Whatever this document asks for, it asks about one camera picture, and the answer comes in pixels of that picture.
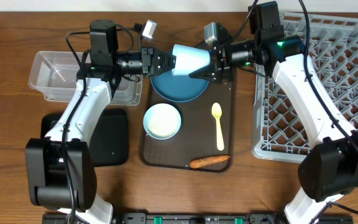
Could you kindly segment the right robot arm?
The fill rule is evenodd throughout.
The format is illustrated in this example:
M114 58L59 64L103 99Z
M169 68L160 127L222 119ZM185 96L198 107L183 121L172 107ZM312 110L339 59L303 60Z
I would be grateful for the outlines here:
M306 130L311 150L298 167L300 189L283 212L250 215L251 223L321 223L326 209L358 188L358 131L343 117L315 74L308 35L286 35L275 1L254 2L245 23L252 40L237 41L221 24L204 28L201 47L211 62L191 78L221 83L234 68L261 65L285 92Z

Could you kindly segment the dark blue plate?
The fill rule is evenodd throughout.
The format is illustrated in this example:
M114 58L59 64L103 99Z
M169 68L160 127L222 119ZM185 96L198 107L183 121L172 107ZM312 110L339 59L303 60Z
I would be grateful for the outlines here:
M186 75L173 75L165 72L152 78L153 89L163 98L174 102L187 102L199 97L208 87L209 81L190 78Z

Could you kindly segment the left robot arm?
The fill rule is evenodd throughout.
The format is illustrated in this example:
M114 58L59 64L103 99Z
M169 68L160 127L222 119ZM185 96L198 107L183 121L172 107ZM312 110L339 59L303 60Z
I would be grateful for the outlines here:
M80 68L73 98L55 126L25 147L31 203L66 213L64 223L112 223L113 206L96 193L89 150L94 129L122 78L156 77L177 62L176 56L155 47L119 51L118 30L127 28L112 20L90 23L91 47L75 56Z

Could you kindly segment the light blue cup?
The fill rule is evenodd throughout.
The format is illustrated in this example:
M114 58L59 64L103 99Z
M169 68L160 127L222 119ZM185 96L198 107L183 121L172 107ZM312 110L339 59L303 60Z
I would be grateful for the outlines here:
M184 76L210 64L211 56L207 50L175 44L172 54L176 56L173 76Z

